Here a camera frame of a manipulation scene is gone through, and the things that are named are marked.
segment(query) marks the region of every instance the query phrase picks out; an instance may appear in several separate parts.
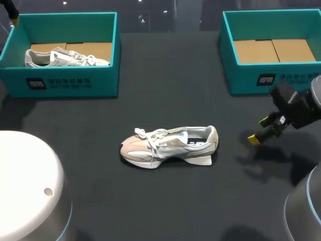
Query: shoe heel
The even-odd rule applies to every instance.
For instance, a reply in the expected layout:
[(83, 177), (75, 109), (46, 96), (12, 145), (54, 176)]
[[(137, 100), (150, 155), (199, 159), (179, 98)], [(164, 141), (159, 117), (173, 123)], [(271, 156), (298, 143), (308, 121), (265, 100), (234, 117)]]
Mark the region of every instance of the shoe heel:
[(186, 158), (185, 161), (194, 165), (210, 166), (212, 164), (211, 156)]

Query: sneaker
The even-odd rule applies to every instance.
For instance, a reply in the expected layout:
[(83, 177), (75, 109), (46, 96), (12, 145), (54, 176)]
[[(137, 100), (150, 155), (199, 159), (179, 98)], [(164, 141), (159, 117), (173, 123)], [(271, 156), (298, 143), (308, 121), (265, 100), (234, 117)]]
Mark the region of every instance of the sneaker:
[(103, 59), (97, 59), (93, 55), (85, 56), (75, 51), (67, 51), (60, 47), (48, 53), (35, 52), (31, 49), (26, 51), (25, 66), (103, 66), (110, 63)]
[(120, 153), (128, 162), (143, 168), (156, 168), (170, 157), (194, 165), (211, 165), (219, 137), (213, 126), (158, 129), (146, 133), (135, 129), (135, 136), (121, 144)]

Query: box logo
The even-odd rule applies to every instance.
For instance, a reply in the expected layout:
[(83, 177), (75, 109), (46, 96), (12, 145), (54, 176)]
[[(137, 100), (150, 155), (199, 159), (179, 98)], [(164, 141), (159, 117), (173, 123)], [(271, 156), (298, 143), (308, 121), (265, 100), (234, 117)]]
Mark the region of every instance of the box logo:
[(261, 74), (257, 80), (256, 86), (272, 85), (276, 74)]
[(27, 84), (30, 89), (47, 89), (45, 82), (42, 78), (26, 78)]

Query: gray cylinder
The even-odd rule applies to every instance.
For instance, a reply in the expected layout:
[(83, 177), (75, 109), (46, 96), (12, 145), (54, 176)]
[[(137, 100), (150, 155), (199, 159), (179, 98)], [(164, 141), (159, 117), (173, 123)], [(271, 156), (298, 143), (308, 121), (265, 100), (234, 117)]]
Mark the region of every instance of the gray cylinder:
[(42, 140), (0, 131), (0, 241), (73, 241), (64, 172)]
[(289, 240), (321, 240), (321, 165), (316, 166), (288, 196), (284, 224)]

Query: dark tabletop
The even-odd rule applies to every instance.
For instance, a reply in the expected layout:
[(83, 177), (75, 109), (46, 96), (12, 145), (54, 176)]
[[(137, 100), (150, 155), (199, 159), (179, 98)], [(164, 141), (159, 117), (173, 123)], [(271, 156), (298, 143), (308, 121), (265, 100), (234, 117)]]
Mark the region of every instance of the dark tabletop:
[[(286, 240), (284, 202), (319, 162), (321, 123), (255, 149), (246, 137), (276, 109), (269, 96), (230, 96), (218, 33), (121, 37), (118, 99), (12, 99), (0, 88), (0, 129), (35, 135), (60, 157), (79, 240)], [(120, 160), (134, 128), (208, 125), (220, 137), (212, 166)]]

